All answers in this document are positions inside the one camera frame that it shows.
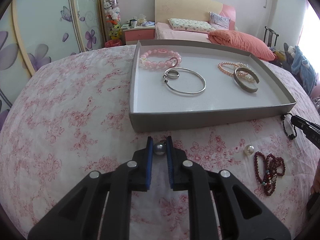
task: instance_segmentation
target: butterfly decal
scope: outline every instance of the butterfly decal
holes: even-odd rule
[[[67,22],[72,22],[72,18],[71,18],[71,12],[70,10],[67,8],[67,7],[63,7],[63,11],[61,11],[61,18],[60,18],[60,21],[63,20],[66,20]],[[81,17],[79,18],[80,21],[84,21],[85,18],[84,17]]]

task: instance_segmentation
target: pink floral bedsheet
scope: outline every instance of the pink floral bedsheet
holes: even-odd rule
[[[108,172],[133,152],[171,135],[174,146],[210,171],[230,170],[289,228],[306,222],[305,206],[319,150],[298,130],[289,141],[279,116],[193,130],[135,133],[128,117],[135,46],[100,49],[41,68],[15,101],[0,134],[0,202],[23,235],[90,171]],[[297,100],[292,113],[320,117],[291,74],[267,64]],[[286,174],[270,197],[253,168],[252,144],[284,158]],[[155,156],[151,189],[134,192],[130,239],[188,239],[188,195],[169,187],[165,156]]]

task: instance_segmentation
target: white pearl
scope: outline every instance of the white pearl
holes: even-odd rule
[[[166,146],[164,142],[158,142],[153,146],[153,152],[156,155],[163,155],[165,154]]]
[[[244,153],[248,156],[253,154],[253,152],[254,152],[254,147],[250,144],[244,148]]]

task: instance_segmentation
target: sliding wardrobe door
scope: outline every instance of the sliding wardrobe door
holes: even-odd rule
[[[69,0],[14,0],[22,46],[28,54],[27,65],[37,71],[52,61],[78,54],[81,49],[75,35]]]
[[[1,113],[10,109],[31,75],[24,65],[12,24],[11,6],[0,20]]]
[[[80,32],[85,50],[100,49],[104,47],[102,34],[99,0],[75,0],[76,10],[80,13]]]

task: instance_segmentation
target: wooden headboard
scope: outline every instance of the wooden headboard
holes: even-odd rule
[[[168,23],[170,18],[209,22],[210,12],[231,18],[234,30],[236,10],[214,0],[155,0],[155,22]]]

